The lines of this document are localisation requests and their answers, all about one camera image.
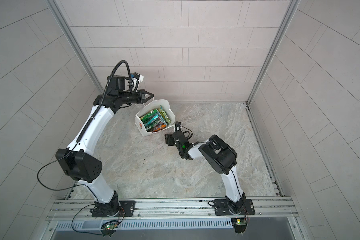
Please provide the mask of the green spring tea candy bag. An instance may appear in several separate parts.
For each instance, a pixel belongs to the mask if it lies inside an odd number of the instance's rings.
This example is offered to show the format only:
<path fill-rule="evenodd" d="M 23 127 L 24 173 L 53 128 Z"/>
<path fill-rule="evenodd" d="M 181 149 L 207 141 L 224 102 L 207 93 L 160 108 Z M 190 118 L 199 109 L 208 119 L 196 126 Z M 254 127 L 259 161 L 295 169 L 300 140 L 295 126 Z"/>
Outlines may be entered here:
<path fill-rule="evenodd" d="M 156 114 L 158 113 L 157 109 L 153 109 L 144 116 L 140 117 L 140 120 L 145 124 L 149 122 Z"/>

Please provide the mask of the teal green candy bag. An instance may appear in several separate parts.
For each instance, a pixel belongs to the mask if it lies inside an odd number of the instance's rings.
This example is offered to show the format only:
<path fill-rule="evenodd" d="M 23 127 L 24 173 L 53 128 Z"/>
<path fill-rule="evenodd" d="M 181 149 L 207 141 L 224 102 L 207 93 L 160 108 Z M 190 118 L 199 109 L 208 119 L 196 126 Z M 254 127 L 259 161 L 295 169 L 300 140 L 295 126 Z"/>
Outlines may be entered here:
<path fill-rule="evenodd" d="M 144 126 L 146 129 L 148 129 L 155 121 L 161 121 L 162 117 L 160 114 L 154 114 L 150 119 L 147 120 L 146 123 L 144 123 Z"/>

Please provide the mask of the white paper bag red print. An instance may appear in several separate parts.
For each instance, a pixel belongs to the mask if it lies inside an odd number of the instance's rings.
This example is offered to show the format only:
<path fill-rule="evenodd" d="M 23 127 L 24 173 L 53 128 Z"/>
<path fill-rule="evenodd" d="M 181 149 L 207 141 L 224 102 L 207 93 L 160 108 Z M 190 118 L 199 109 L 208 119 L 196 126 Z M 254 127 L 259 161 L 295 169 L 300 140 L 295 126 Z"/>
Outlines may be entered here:
<path fill-rule="evenodd" d="M 135 117 L 136 125 L 142 136 L 169 129 L 175 125 L 176 116 L 167 100 L 154 100 L 143 107 Z"/>

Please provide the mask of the spring tea candy bag yellow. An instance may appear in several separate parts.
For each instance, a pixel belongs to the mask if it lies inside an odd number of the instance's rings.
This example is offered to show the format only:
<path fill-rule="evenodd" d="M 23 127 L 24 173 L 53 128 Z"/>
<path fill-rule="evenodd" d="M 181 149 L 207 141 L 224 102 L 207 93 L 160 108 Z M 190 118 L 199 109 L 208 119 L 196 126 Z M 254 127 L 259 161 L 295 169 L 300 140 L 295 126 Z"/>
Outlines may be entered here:
<path fill-rule="evenodd" d="M 164 121 L 166 122 L 167 125 L 169 125 L 171 123 L 170 118 L 168 117 L 167 113 L 165 112 L 165 110 L 163 109 L 163 106 L 160 105 L 159 108 L 157 108 L 158 112 L 160 113 L 160 115 L 162 116 L 162 118 L 164 119 Z"/>

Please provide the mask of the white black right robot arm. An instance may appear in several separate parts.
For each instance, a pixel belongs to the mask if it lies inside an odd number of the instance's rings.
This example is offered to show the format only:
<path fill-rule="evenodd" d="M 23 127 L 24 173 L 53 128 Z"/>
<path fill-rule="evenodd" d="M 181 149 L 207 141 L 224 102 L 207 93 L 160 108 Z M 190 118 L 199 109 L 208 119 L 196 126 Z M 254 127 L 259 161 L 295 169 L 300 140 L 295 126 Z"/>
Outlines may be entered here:
<path fill-rule="evenodd" d="M 175 146 L 182 159 L 193 160 L 203 157 L 210 166 L 222 177 L 226 201 L 229 211 L 233 215 L 247 214 L 245 206 L 246 195 L 242 190 L 237 175 L 237 153 L 217 135 L 211 136 L 204 142 L 190 143 L 193 132 L 182 131 L 180 122 L 175 122 L 175 131 L 165 134 L 165 142 L 168 146 Z"/>

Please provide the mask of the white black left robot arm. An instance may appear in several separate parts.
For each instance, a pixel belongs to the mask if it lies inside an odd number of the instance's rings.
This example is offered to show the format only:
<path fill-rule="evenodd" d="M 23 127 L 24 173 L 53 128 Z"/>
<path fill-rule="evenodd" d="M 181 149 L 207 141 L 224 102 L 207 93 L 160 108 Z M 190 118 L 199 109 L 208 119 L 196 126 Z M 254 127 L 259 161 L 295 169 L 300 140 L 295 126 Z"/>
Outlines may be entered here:
<path fill-rule="evenodd" d="M 93 103 L 91 114 L 81 131 L 66 149 L 58 149 L 58 160 L 65 175 L 85 186 L 95 199 L 92 217 L 114 217 L 122 214 L 116 191 L 102 175 L 103 164 L 94 156 L 96 144 L 116 112 L 132 104 L 144 104 L 154 97 L 145 90 L 127 91 L 126 77 L 109 77 L 106 90 Z"/>

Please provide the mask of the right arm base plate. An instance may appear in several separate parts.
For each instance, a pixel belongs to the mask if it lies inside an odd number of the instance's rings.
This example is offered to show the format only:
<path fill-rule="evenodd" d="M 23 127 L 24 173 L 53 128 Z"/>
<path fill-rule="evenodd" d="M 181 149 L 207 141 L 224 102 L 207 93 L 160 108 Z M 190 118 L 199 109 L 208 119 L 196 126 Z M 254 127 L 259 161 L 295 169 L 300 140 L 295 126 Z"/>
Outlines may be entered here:
<path fill-rule="evenodd" d="M 227 199 L 215 199 L 208 202 L 214 208 L 216 216 L 254 216 L 256 214 L 253 201 L 246 199 L 244 201 L 244 208 L 238 214 L 233 214 L 228 207 Z"/>

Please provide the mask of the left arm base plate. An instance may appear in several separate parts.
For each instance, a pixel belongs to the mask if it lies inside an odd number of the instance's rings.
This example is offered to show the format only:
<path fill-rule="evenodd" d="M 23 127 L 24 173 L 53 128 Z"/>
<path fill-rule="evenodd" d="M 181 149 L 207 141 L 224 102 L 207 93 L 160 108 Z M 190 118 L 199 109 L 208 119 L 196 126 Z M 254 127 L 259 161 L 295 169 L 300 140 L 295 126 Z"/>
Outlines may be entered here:
<path fill-rule="evenodd" d="M 95 207 L 90 210 L 93 218 L 112 218 L 112 217 L 132 217 L 135 210 L 135 201 L 119 201 L 114 209 L 111 204 L 99 204 L 95 202 Z"/>

